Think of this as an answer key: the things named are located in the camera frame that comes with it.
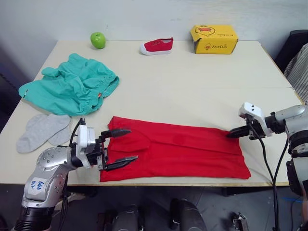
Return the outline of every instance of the floor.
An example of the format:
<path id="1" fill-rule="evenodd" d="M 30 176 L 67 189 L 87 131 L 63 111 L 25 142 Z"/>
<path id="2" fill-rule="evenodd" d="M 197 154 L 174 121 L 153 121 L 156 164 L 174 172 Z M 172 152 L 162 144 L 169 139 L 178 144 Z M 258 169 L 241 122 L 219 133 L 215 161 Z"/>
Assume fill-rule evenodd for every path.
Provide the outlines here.
<path id="1" fill-rule="evenodd" d="M 281 231 L 291 230 L 290 207 L 298 198 L 288 187 L 278 189 Z M 0 184 L 0 214 L 11 228 L 19 213 L 22 185 Z M 234 231 L 234 213 L 247 217 L 249 231 L 271 231 L 273 226 L 272 191 L 250 192 L 225 197 L 221 188 L 208 187 L 98 187 L 95 197 L 70 204 L 64 231 L 96 231 L 97 215 L 106 209 L 121 209 L 131 204 L 143 206 L 147 231 L 169 231 L 168 210 L 172 198 L 185 198 L 201 212 L 208 231 Z M 294 229 L 301 224 L 301 203 L 293 205 Z M 59 216 L 52 221 L 58 227 Z"/>

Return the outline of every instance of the printed cartoon logo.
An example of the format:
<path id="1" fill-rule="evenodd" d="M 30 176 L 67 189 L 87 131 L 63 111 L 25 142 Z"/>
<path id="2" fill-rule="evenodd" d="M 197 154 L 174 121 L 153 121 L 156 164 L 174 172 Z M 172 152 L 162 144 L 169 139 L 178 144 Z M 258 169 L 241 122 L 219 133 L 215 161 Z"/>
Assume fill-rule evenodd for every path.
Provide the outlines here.
<path id="1" fill-rule="evenodd" d="M 196 31 L 196 33 L 199 33 L 199 34 L 202 34 L 202 35 L 205 35 L 205 36 L 210 36 L 210 35 L 215 33 L 215 29 L 208 27 L 208 26 L 199 26 L 199 27 L 196 28 L 195 31 Z"/>
<path id="2" fill-rule="evenodd" d="M 212 47 L 212 45 L 210 43 L 208 43 L 208 44 L 205 45 L 204 48 L 207 51 L 207 50 L 211 49 L 211 47 Z"/>

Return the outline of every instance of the red cloth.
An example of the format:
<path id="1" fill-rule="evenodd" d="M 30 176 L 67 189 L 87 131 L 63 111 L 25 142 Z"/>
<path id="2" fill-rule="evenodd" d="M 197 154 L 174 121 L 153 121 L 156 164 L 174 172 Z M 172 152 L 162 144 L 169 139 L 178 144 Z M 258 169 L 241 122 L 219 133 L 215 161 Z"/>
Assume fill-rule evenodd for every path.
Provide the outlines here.
<path id="1" fill-rule="evenodd" d="M 108 127 L 131 130 L 125 136 L 111 138 L 109 162 L 134 155 L 139 158 L 123 168 L 102 171 L 101 181 L 140 177 L 250 177 L 239 140 L 227 138 L 227 131 L 115 116 Z"/>

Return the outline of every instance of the cardboard box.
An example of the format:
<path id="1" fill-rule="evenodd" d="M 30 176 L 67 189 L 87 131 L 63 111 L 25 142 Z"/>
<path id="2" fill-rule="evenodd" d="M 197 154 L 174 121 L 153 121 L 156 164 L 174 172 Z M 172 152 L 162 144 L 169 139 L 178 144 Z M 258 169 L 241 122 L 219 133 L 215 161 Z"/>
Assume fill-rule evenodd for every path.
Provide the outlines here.
<path id="1" fill-rule="evenodd" d="M 229 25 L 196 25 L 191 35 L 196 54 L 231 54 L 238 42 Z"/>

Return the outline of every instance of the table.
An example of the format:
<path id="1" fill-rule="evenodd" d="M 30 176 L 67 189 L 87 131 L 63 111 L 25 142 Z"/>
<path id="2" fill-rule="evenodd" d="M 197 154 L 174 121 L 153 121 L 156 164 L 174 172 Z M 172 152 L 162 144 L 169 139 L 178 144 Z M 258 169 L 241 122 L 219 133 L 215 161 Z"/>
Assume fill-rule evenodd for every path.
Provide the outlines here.
<path id="1" fill-rule="evenodd" d="M 169 55 L 144 56 L 138 51 L 142 41 L 108 41 L 106 48 L 94 49 L 89 42 L 58 41 L 41 70 L 57 67 L 69 54 L 103 62 L 120 77 L 114 93 L 102 107 L 85 116 L 96 135 L 107 129 L 112 116 L 178 125 L 215 127 L 230 130 L 245 125 L 238 117 L 244 102 L 262 108 L 265 115 L 301 101 L 291 85 L 257 41 L 239 41 L 231 55 L 194 54 L 191 41 L 175 41 Z M 35 80 L 41 79 L 41 70 Z M 24 184 L 35 168 L 39 154 L 51 147 L 47 142 L 34 152 L 19 154 L 15 144 L 27 121 L 47 113 L 21 100 L 0 134 L 0 183 Z M 79 117 L 72 119 L 71 130 Z M 285 134 L 264 139 L 271 168 L 277 165 Z M 79 168 L 69 174 L 69 185 L 187 185 L 187 186 L 267 186 L 270 177 L 258 141 L 240 138 L 240 146 L 252 177 L 229 178 L 140 178 L 99 182 L 97 167 Z M 288 185 L 285 155 L 277 185 Z"/>

